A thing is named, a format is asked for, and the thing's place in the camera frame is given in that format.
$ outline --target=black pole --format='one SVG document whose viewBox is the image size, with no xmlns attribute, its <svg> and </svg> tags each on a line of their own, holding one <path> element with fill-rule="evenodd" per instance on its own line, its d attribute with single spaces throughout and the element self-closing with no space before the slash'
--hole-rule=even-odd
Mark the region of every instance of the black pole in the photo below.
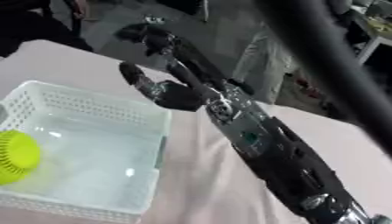
<svg viewBox="0 0 392 224">
<path fill-rule="evenodd" d="M 392 105 L 361 68 L 320 0 L 255 0 L 297 61 L 392 157 Z"/>
</svg>

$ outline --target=person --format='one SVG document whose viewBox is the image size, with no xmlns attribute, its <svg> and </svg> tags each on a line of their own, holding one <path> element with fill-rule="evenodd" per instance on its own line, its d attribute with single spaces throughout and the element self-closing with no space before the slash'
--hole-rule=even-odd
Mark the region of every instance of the person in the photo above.
<svg viewBox="0 0 392 224">
<path fill-rule="evenodd" d="M 78 7 L 78 18 L 88 15 L 86 0 L 72 0 Z M 53 17 L 42 16 L 41 8 L 50 0 L 1 0 L 0 1 L 0 57 L 14 53 L 21 43 L 46 39 L 63 45 L 92 52 L 86 41 L 70 31 Z"/>
<path fill-rule="evenodd" d="M 325 0 L 331 19 L 338 25 L 340 17 L 351 7 L 352 0 Z M 261 22 L 233 71 L 233 79 L 249 84 L 254 98 L 274 104 L 284 81 L 284 74 L 296 70 L 294 59 L 274 37 L 270 28 Z"/>
</svg>

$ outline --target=gray floor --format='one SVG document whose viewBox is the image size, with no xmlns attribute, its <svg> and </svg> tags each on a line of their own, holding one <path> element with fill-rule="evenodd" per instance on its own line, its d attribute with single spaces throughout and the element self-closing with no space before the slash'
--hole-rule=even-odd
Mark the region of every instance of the gray floor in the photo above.
<svg viewBox="0 0 392 224">
<path fill-rule="evenodd" d="M 163 59 L 147 58 L 142 45 L 122 42 L 113 34 L 125 25 L 143 22 L 145 15 L 166 18 L 168 30 L 191 40 L 229 77 L 260 21 L 252 0 L 209 0 L 210 19 L 206 24 L 201 22 L 201 15 L 189 16 L 153 0 L 88 1 L 91 14 L 90 19 L 83 22 L 82 37 L 97 53 L 160 70 L 164 70 Z M 56 18 L 69 24 L 67 8 L 61 0 L 53 0 L 52 8 Z M 290 79 L 283 84 L 277 103 L 323 114 L 318 101 L 302 95 Z"/>
</svg>

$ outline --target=robotic hand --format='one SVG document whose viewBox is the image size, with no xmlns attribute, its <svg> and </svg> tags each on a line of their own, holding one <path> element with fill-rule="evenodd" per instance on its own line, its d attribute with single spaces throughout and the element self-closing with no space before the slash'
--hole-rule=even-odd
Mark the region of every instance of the robotic hand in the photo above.
<svg viewBox="0 0 392 224">
<path fill-rule="evenodd" d="M 164 108 L 195 111 L 204 105 L 243 161 L 294 214 L 316 224 L 392 223 L 381 215 L 368 217 L 309 145 L 268 116 L 246 86 L 226 79 L 189 41 L 150 24 L 130 25 L 117 35 L 144 43 L 148 55 L 164 55 L 167 71 L 184 85 L 154 83 L 140 68 L 123 62 L 125 80 Z"/>
</svg>

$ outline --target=pink table surface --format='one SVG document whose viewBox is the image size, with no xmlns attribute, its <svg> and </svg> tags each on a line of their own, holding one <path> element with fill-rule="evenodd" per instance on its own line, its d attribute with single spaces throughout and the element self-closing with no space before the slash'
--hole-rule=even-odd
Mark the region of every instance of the pink table surface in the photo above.
<svg viewBox="0 0 392 224">
<path fill-rule="evenodd" d="M 37 80 L 109 95 L 145 99 L 117 71 L 119 61 L 47 41 L 34 41 L 0 61 L 0 98 L 24 81 Z M 156 80 L 168 78 L 144 69 Z M 369 214 L 392 217 L 392 163 L 357 127 L 294 108 L 265 106 L 311 145 L 341 177 Z M 0 207 L 7 224 L 88 224 L 70 218 Z M 164 166 L 142 224 L 296 224 L 255 178 L 204 111 L 173 111 Z"/>
</svg>

